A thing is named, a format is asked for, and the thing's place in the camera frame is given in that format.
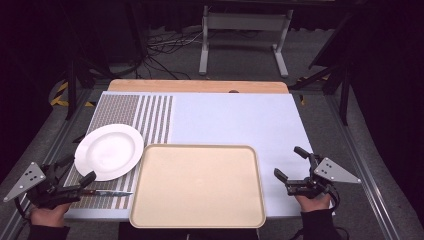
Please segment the dark sleeve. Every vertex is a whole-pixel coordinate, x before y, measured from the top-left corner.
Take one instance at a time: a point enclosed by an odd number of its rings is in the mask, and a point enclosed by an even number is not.
[[[312,212],[302,212],[303,239],[315,240],[340,240],[339,235],[333,224],[332,211],[330,209],[317,210]]]
[[[28,240],[65,240],[69,227],[56,228],[30,225]]]

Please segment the metal bracket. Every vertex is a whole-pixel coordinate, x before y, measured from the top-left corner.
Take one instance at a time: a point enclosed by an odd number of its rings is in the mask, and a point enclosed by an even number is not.
[[[361,179],[355,177],[329,158],[324,158],[314,170],[314,173],[331,182],[361,183]]]
[[[3,198],[3,202],[8,202],[16,198],[44,180],[46,180],[46,176],[43,171],[36,163],[32,162],[15,186],[13,186],[12,190]]]

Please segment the knife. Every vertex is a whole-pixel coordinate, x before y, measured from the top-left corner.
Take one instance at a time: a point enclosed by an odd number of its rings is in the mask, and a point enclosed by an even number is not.
[[[115,190],[96,190],[96,189],[83,189],[82,195],[84,196],[100,196],[100,197],[125,197],[131,195],[132,192],[115,191]]]

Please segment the wooden tray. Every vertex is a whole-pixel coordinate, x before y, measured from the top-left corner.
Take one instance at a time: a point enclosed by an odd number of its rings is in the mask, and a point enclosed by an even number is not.
[[[248,146],[149,145],[130,222],[136,228],[259,228],[265,209]]]

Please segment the white plate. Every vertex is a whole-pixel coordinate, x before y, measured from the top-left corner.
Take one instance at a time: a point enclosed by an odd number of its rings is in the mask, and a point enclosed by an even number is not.
[[[144,140],[133,127],[111,124],[88,134],[75,152],[75,167],[85,176],[91,171],[96,181],[108,181],[129,172],[141,159]]]

